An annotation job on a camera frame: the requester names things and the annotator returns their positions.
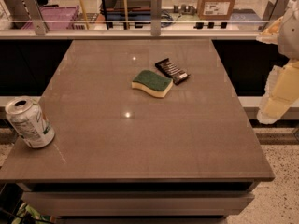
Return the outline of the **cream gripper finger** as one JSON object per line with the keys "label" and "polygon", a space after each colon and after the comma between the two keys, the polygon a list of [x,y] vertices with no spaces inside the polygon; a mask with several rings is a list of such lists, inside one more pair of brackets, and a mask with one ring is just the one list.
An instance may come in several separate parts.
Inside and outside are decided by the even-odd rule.
{"label": "cream gripper finger", "polygon": [[274,44],[278,43],[278,32],[281,25],[283,17],[275,20],[268,28],[260,32],[256,40],[265,44]]}
{"label": "cream gripper finger", "polygon": [[261,124],[273,124],[299,99],[299,61],[290,59],[283,67],[275,65],[264,90],[257,120]]}

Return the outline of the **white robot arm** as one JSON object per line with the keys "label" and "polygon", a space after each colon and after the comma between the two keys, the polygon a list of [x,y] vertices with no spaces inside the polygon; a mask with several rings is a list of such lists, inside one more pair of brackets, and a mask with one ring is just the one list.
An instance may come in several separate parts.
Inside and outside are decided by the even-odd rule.
{"label": "white robot arm", "polygon": [[299,1],[290,2],[284,15],[259,33],[256,40],[277,45],[278,52],[289,59],[282,67],[273,66],[259,104],[257,120],[273,124],[299,99]]}

